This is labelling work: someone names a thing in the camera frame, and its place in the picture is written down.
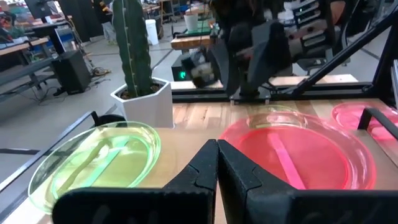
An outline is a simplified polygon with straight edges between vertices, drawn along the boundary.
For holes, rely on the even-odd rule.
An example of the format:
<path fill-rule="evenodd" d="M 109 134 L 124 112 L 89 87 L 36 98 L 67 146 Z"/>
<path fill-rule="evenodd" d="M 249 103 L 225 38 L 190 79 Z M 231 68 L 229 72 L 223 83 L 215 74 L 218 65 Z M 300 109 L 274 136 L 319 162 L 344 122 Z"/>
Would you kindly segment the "person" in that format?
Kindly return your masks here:
<path fill-rule="evenodd" d="M 91 4 L 99 23 L 102 25 L 104 38 L 108 41 L 108 44 L 116 44 L 111 10 L 103 0 L 91 0 Z"/>

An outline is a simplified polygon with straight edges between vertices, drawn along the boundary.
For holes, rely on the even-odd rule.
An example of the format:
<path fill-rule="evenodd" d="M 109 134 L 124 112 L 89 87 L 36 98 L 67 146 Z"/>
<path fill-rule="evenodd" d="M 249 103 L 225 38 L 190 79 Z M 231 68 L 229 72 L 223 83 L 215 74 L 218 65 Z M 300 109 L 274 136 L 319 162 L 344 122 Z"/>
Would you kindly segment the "dark computer monitor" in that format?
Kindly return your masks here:
<path fill-rule="evenodd" d="M 24 0 L 34 19 L 44 19 L 47 16 L 57 15 L 56 0 Z"/>

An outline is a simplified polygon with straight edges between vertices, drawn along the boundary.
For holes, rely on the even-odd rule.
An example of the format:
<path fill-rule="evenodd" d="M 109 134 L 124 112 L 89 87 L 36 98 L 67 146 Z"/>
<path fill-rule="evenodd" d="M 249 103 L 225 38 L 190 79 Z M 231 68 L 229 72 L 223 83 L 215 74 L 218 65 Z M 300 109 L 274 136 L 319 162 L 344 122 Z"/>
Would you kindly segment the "white bin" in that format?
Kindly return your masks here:
<path fill-rule="evenodd" d="M 184 20 L 189 32 L 198 29 L 198 14 L 186 14 L 184 15 Z"/>
<path fill-rule="evenodd" d="M 154 19 L 147 19 L 146 23 L 146 31 L 147 31 L 147 39 L 151 45 L 158 45 L 158 34 L 156 28 L 156 20 Z"/>

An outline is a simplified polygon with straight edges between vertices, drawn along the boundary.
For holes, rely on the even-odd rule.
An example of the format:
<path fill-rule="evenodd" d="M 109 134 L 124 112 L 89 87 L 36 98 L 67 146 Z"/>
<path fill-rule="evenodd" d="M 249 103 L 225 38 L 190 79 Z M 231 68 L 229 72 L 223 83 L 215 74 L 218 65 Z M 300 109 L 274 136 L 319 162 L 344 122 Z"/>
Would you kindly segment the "wood-topped desk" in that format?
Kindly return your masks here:
<path fill-rule="evenodd" d="M 39 46 L 41 46 L 44 55 L 46 57 L 51 57 L 52 55 L 49 51 L 49 48 L 47 47 L 48 41 L 49 41 L 48 38 L 44 37 L 44 38 L 39 38 L 37 40 L 34 40 L 30 43 L 23 43 L 23 44 L 13 45 L 11 47 L 6 47 L 4 49 L 0 49 L 0 56 L 10 54 L 13 52 L 18 52 L 21 50 L 28 49 L 29 47 L 34 47 L 34 46 L 39 45 Z"/>

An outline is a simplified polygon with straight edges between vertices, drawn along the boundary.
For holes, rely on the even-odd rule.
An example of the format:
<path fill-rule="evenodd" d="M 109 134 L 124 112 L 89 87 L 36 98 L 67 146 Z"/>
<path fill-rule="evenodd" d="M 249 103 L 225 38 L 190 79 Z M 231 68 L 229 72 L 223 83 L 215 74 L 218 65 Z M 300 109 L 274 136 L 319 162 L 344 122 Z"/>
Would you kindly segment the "black computer tower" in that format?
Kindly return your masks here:
<path fill-rule="evenodd" d="M 64 52 L 52 60 L 52 66 L 62 89 L 69 95 L 85 92 L 91 83 L 91 73 L 78 50 Z"/>

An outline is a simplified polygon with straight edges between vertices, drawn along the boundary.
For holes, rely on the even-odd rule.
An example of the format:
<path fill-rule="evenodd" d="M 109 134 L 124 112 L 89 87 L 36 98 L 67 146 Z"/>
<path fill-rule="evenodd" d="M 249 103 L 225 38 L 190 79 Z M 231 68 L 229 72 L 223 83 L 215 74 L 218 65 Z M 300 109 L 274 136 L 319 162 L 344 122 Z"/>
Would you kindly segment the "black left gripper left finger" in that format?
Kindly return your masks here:
<path fill-rule="evenodd" d="M 209 139 L 162 188 L 75 189 L 61 196 L 53 224 L 213 224 L 218 143 Z"/>

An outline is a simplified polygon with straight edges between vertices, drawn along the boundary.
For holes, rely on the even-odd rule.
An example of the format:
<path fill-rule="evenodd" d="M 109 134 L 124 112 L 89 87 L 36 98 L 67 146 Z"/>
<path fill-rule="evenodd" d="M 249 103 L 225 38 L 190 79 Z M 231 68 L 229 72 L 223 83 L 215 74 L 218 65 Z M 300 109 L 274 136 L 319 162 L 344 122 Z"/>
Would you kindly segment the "white hexagonal plant pot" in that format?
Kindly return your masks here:
<path fill-rule="evenodd" d="M 111 93 L 116 106 L 127 121 L 138 121 L 155 128 L 173 128 L 172 86 L 167 80 L 154 77 L 152 81 L 160 85 L 160 89 L 146 96 L 124 100 L 120 94 L 126 90 L 124 84 Z"/>

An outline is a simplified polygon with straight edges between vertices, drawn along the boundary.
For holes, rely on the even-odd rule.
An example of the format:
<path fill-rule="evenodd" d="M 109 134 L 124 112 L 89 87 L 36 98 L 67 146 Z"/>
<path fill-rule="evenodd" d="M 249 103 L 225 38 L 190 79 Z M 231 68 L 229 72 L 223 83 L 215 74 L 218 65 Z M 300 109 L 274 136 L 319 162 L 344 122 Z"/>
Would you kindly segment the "black office chair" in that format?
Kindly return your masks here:
<path fill-rule="evenodd" d="M 294 60 L 309 72 L 329 62 L 346 47 L 345 29 L 352 13 L 351 0 L 300 0 L 292 8 L 295 32 Z"/>

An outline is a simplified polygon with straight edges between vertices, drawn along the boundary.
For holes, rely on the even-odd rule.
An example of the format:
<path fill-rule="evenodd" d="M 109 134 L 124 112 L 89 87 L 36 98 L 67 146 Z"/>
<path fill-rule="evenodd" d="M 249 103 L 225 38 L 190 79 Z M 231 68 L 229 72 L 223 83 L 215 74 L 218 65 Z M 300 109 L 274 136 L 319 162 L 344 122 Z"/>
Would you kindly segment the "wooden shelf with black frame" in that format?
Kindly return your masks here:
<path fill-rule="evenodd" d="M 398 223 L 398 165 L 369 134 L 299 112 L 228 128 L 117 122 L 43 161 L 0 224 Z"/>

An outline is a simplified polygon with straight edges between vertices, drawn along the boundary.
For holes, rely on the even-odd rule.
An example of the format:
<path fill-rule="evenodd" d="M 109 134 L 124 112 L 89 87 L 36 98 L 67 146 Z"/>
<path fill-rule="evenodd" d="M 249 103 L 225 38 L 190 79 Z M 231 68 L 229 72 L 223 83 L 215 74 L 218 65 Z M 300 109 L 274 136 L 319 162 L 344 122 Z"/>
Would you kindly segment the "tall green cactus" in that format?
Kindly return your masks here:
<path fill-rule="evenodd" d="M 154 92 L 149 43 L 140 0 L 113 1 L 113 27 L 129 98 Z"/>

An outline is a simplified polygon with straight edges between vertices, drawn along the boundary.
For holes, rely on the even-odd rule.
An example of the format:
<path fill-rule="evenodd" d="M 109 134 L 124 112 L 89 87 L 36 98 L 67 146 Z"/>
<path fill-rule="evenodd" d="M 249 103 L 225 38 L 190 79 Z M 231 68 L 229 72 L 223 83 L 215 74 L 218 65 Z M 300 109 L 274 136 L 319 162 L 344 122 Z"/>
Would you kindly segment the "translucent red plastic plate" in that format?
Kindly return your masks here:
<path fill-rule="evenodd" d="M 372 189 L 376 182 L 373 156 L 360 140 L 307 114 L 255 114 L 220 138 L 297 189 Z"/>
<path fill-rule="evenodd" d="M 331 111 L 331 116 L 337 124 L 347 130 L 357 129 L 359 120 L 365 108 L 376 108 L 383 113 L 392 123 L 398 127 L 398 112 L 382 103 L 375 102 L 347 102 L 335 106 Z M 393 140 L 393 136 L 380 122 L 371 119 L 368 132 L 375 140 Z"/>

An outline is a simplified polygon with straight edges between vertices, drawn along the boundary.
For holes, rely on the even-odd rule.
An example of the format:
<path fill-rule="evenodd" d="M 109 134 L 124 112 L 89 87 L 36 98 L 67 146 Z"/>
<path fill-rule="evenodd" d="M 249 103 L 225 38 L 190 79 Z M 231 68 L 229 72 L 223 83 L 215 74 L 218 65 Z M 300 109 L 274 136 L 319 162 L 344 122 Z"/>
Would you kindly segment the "black box with green light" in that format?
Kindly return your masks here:
<path fill-rule="evenodd" d="M 191 80 L 186 70 L 182 67 L 182 60 L 188 58 L 188 56 L 189 54 L 181 54 L 172 64 L 171 70 L 175 82 Z"/>

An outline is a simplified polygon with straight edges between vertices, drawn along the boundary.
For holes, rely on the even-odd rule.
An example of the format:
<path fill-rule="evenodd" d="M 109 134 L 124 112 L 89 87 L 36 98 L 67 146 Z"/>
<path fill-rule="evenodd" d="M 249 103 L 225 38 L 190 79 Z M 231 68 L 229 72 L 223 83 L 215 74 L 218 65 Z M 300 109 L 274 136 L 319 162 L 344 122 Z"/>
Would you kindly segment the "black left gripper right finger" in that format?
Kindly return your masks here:
<path fill-rule="evenodd" d="M 230 224 L 398 224 L 398 190 L 299 190 L 218 141 L 218 182 Z"/>

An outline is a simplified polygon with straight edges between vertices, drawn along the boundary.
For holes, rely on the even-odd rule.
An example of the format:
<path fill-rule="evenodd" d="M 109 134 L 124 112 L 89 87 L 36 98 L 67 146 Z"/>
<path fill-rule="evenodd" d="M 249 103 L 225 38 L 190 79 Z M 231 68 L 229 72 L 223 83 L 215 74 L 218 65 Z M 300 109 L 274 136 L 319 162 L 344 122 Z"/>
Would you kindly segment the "wooden workbench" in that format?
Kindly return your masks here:
<path fill-rule="evenodd" d="M 171 47 L 174 50 L 188 50 L 199 48 L 200 46 L 208 46 L 211 44 L 209 35 L 201 35 L 196 37 L 182 37 L 174 38 L 171 42 Z"/>

